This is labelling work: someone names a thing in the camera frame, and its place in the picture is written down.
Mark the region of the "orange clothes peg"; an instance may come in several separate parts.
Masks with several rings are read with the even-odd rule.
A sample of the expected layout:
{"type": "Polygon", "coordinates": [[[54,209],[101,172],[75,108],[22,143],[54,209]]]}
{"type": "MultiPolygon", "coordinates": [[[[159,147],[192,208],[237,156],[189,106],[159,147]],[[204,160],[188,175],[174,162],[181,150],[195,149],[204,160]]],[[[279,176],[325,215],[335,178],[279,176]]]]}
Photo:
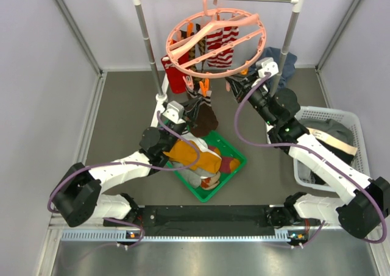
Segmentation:
{"type": "Polygon", "coordinates": [[[210,80],[209,79],[202,79],[199,82],[199,91],[203,97],[210,97],[211,96],[211,90],[210,90],[210,80]]]}

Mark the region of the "pink clothes peg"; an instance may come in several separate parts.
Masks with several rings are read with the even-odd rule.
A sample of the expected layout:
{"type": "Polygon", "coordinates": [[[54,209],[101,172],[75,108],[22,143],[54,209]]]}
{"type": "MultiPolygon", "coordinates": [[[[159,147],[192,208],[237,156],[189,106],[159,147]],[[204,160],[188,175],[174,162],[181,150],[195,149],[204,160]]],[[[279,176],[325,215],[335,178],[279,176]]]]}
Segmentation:
{"type": "Polygon", "coordinates": [[[193,78],[191,76],[183,76],[183,81],[185,83],[187,90],[189,91],[194,90],[193,78]]]}

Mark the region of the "pink round clip hanger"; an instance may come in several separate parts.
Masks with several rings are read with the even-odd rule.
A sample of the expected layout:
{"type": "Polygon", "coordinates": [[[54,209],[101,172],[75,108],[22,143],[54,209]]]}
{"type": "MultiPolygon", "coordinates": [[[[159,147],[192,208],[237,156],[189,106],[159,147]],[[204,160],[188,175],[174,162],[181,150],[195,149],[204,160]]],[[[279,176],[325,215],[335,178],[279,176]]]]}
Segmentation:
{"type": "Polygon", "coordinates": [[[244,73],[262,54],[266,29],[257,13],[240,9],[208,8],[180,22],[166,41],[166,55],[180,72],[201,79],[215,79],[244,73]],[[232,67],[237,46],[258,38],[254,56],[232,67]]]}

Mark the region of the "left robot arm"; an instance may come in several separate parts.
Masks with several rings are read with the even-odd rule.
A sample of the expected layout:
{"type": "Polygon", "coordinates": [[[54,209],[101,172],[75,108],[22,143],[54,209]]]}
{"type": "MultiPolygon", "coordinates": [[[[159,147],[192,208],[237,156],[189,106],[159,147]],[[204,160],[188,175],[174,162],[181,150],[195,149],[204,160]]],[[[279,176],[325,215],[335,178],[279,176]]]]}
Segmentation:
{"type": "Polygon", "coordinates": [[[184,142],[196,157],[200,151],[182,134],[194,124],[199,106],[192,102],[165,102],[157,106],[156,124],[142,133],[140,148],[133,154],[109,163],[72,165],[49,196],[47,208],[60,214],[69,227],[78,227],[90,219],[102,219],[105,226],[132,226],[140,217],[139,206],[128,194],[106,195],[110,188],[133,179],[167,171],[167,153],[178,141],[184,142]]]}

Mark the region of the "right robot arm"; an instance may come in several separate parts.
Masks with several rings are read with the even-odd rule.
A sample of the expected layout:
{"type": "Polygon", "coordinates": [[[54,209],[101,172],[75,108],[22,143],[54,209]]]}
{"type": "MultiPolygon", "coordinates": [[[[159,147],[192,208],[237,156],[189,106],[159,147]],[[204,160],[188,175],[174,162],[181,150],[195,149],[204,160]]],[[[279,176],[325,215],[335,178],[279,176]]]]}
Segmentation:
{"type": "Polygon", "coordinates": [[[322,224],[338,224],[355,238],[371,244],[383,243],[388,235],[386,218],[389,215],[389,182],[383,177],[372,179],[358,172],[337,157],[324,143],[296,119],[300,110],[295,92],[289,88],[271,94],[263,88],[269,74],[262,79],[248,76],[242,80],[227,77],[238,109],[234,128],[239,131],[241,110],[248,102],[270,127],[267,147],[279,148],[303,163],[338,195],[336,198],[297,193],[285,201],[285,219],[293,225],[304,219],[317,219],[322,224]]]}

